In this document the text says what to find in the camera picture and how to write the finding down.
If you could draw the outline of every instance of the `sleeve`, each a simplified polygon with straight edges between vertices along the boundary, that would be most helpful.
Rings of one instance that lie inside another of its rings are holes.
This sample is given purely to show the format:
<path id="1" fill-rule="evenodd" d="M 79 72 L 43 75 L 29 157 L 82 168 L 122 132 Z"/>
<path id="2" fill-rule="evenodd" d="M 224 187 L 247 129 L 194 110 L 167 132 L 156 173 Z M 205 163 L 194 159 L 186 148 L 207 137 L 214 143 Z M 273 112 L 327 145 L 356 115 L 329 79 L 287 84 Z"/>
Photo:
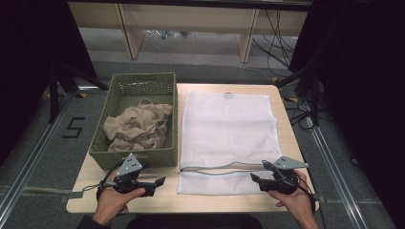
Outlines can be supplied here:
<path id="1" fill-rule="evenodd" d="M 106 229 L 100 224 L 96 223 L 89 216 L 83 216 L 81 222 L 77 225 L 76 229 Z"/>

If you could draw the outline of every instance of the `light wood tabletop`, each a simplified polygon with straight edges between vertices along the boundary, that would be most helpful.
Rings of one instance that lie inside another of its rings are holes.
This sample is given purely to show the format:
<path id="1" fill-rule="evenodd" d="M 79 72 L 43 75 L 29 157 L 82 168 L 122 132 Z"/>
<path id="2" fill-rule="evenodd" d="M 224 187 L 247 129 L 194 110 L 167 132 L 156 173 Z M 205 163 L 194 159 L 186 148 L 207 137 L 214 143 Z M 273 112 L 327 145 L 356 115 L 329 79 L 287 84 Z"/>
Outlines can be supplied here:
<path id="1" fill-rule="evenodd" d="M 179 159 L 181 154 L 181 124 L 188 90 L 213 93 L 235 94 L 264 94 L 269 95 L 271 110 L 277 119 L 277 131 L 283 156 L 303 161 L 294 132 L 290 126 L 288 116 L 276 87 L 270 85 L 237 85 L 237 84 L 177 84 L 179 100 Z M 155 179 L 166 177 L 164 184 L 159 187 L 155 195 L 149 198 L 136 198 L 129 202 L 131 213 L 258 213 L 286 211 L 278 208 L 278 201 L 263 192 L 259 195 L 240 196 L 196 196 L 177 194 L 179 181 L 179 166 L 175 168 L 148 168 L 139 175 L 139 181 L 154 182 Z M 312 184 L 307 169 L 300 169 L 307 175 L 308 185 Z M 87 154 L 80 173 L 77 177 L 73 192 L 79 192 L 84 187 L 98 184 L 107 174 L 99 168 L 93 158 Z M 71 198 L 67 203 L 70 213 L 93 213 L 96 210 L 96 189 L 86 191 L 83 198 Z"/>

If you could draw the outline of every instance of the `beige cloth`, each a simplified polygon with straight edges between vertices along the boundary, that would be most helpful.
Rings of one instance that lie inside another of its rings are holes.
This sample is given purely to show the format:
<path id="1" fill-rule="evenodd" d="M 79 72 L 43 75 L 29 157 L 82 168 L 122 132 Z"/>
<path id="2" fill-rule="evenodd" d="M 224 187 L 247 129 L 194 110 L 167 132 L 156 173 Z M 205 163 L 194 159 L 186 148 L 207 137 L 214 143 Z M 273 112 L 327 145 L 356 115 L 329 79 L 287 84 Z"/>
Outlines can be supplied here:
<path id="1" fill-rule="evenodd" d="M 144 98 L 137 107 L 129 107 L 121 115 L 108 116 L 103 125 L 104 134 L 113 141 L 108 151 L 161 148 L 166 139 L 167 121 L 172 110 L 172 105 L 154 105 Z"/>

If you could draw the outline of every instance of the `basket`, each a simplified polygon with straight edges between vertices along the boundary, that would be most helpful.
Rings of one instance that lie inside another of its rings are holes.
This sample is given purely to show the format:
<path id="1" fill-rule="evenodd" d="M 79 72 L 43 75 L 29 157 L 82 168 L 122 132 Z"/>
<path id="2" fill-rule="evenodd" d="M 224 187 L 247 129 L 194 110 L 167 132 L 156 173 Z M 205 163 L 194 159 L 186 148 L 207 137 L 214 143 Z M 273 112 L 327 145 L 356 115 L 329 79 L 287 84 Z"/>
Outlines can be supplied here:
<path id="1" fill-rule="evenodd" d="M 128 107 L 137 107 L 143 98 L 154 104 L 170 104 L 173 113 L 167 123 L 163 147 L 130 152 L 108 152 L 111 140 L 103 131 L 108 116 L 121 115 Z M 176 77 L 173 73 L 128 73 L 115 74 L 98 122 L 89 154 L 103 170 L 111 170 L 133 153 L 140 163 L 150 167 L 175 167 L 178 161 L 178 96 Z"/>

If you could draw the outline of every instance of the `person's left hand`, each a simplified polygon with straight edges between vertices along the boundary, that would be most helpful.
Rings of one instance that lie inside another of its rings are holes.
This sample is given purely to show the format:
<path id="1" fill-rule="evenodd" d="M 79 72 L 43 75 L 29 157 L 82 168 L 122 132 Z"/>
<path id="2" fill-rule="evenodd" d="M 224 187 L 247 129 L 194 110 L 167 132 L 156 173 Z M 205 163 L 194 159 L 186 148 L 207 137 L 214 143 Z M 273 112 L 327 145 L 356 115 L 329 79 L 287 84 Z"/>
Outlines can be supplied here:
<path id="1" fill-rule="evenodd" d="M 116 173 L 117 171 L 114 171 L 109 179 L 114 180 Z M 118 214 L 129 212 L 126 205 L 129 201 L 142 196 L 145 192 L 145 189 L 139 188 L 130 193 L 121 194 L 113 187 L 105 188 L 98 199 L 93 220 L 103 227 L 108 227 Z"/>

